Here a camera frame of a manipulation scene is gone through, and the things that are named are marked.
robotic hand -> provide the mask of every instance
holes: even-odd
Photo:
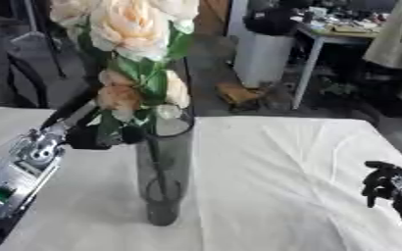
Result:
[[[402,219],[402,169],[385,162],[366,162],[366,166],[375,169],[364,180],[363,195],[372,208],[377,198],[393,200],[393,208]]]
[[[98,125],[88,125],[98,114],[90,105],[96,96],[88,88],[57,110],[40,128],[20,136],[0,160],[0,244],[59,169],[66,145],[74,149],[105,150],[97,145]]]

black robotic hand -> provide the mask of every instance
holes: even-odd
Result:
[[[402,219],[402,169],[384,162],[366,162],[366,166],[376,169],[364,180],[363,196],[372,208],[377,198],[392,199],[393,208]]]

cream rose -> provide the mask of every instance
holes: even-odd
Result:
[[[87,15],[97,8],[99,3],[100,0],[52,0],[50,18],[67,28],[84,24]]]
[[[181,109],[187,108],[190,104],[190,96],[187,86],[174,71],[166,71],[168,76],[168,92],[166,101],[179,106]]]
[[[146,0],[104,0],[91,14],[93,45],[134,61],[163,60],[169,36],[166,15]]]
[[[99,91],[97,104],[102,109],[112,110],[117,120],[129,122],[133,118],[134,111],[140,107],[140,94],[130,86],[129,79],[123,79],[122,75],[115,72],[104,71],[99,78],[106,82]]]
[[[198,15],[199,0],[149,0],[151,5],[165,13],[179,31],[190,34]]]

desk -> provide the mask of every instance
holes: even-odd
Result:
[[[309,80],[311,79],[313,70],[325,44],[368,44],[377,36],[377,33],[375,32],[344,33],[314,29],[310,25],[303,23],[298,25],[297,30],[314,39],[314,45],[294,95],[294,101],[292,104],[294,110],[298,109],[302,103],[303,96],[308,88]]]
[[[0,148],[50,111],[0,109]],[[360,195],[363,163],[402,167],[366,122],[200,118],[172,226],[146,223],[132,146],[69,150],[0,251],[401,251],[390,202]]]

black office chair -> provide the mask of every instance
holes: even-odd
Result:
[[[8,59],[10,63],[9,75],[8,75],[8,85],[12,89],[15,95],[15,103],[20,108],[38,108],[47,109],[47,87],[44,80],[39,75],[39,73],[25,60],[17,58],[11,54],[8,54]],[[15,85],[15,75],[13,68],[20,71],[25,78],[31,83],[32,87],[36,92],[37,104],[31,102],[28,98],[21,95],[18,88]]]

